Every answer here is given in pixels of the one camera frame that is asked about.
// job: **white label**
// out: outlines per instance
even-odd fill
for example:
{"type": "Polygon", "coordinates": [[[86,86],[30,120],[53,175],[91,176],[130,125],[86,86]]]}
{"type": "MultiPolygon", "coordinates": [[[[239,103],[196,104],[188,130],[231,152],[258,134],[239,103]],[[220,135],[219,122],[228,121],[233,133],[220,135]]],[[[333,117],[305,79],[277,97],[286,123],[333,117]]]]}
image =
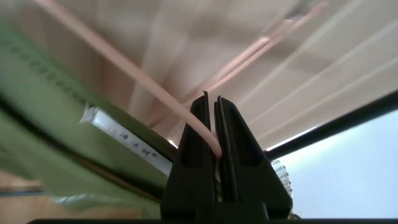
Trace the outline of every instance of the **white label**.
{"type": "Polygon", "coordinates": [[[117,123],[104,111],[97,108],[94,111],[91,123],[120,142],[123,146],[126,146],[139,157],[145,159],[148,163],[156,167],[156,169],[169,176],[173,164],[154,148],[117,123]]]}

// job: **wooden floor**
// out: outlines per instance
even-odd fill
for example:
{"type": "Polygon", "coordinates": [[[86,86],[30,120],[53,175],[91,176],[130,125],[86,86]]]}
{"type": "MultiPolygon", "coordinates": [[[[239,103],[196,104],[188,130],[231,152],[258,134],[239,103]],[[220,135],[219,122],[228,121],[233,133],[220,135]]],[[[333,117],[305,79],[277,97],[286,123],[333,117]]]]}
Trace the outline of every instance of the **wooden floor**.
{"type": "MultiPolygon", "coordinates": [[[[0,189],[13,187],[29,189],[40,187],[40,182],[30,182],[0,172],[0,189]]],[[[140,218],[139,209],[94,208],[84,212],[69,212],[53,203],[50,196],[0,197],[0,223],[27,223],[38,218],[140,218]]]]}

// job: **white wall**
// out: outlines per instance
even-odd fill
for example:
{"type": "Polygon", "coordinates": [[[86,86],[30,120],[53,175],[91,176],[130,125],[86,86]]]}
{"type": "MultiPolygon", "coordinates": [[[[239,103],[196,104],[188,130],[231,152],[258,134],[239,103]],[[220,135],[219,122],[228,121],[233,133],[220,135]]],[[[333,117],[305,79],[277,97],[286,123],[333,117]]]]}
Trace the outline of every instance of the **white wall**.
{"type": "Polygon", "coordinates": [[[280,158],[302,218],[398,218],[398,111],[280,158]]]}

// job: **white tape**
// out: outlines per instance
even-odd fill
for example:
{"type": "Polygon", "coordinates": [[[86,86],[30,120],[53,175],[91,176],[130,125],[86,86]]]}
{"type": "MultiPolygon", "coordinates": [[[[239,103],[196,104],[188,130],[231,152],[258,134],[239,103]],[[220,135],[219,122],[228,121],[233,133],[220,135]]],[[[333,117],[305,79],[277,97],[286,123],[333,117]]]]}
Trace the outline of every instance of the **white tape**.
{"type": "Polygon", "coordinates": [[[169,176],[173,164],[154,148],[150,147],[132,132],[121,126],[103,110],[95,107],[86,109],[80,122],[90,122],[123,146],[126,146],[139,157],[145,159],[148,163],[156,167],[156,169],[169,176]]]}

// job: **black pole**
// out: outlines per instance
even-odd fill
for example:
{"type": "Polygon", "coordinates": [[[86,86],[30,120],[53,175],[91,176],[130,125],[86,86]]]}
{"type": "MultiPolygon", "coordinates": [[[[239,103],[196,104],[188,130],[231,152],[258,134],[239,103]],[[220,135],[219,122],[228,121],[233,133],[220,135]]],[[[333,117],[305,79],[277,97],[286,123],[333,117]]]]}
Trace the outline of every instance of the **black pole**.
{"type": "Polygon", "coordinates": [[[264,153],[273,161],[397,109],[398,90],[264,153]]]}

